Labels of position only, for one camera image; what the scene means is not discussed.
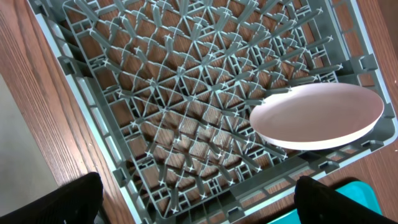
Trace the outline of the large pink plate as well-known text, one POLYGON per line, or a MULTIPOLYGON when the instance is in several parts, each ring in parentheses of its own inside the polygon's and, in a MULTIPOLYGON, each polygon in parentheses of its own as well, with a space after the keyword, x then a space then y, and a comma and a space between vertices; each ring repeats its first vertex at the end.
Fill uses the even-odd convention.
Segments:
POLYGON ((315 83, 293 87, 255 106, 251 127, 269 144, 293 150, 320 150, 351 143, 375 127, 382 98, 365 87, 315 83))

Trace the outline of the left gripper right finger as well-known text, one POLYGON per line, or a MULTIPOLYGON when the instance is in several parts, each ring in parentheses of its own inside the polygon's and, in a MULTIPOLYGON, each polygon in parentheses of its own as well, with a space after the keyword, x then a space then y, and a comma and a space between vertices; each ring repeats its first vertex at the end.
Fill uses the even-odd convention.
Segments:
POLYGON ((397 224, 309 176, 297 181, 294 203, 302 224, 397 224))

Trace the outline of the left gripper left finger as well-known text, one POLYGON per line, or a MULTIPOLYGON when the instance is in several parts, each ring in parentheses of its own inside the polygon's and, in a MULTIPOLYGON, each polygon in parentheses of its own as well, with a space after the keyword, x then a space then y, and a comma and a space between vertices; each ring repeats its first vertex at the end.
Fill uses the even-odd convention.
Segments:
POLYGON ((94 223, 103 203, 103 184, 90 172, 1 217, 1 224, 94 223))

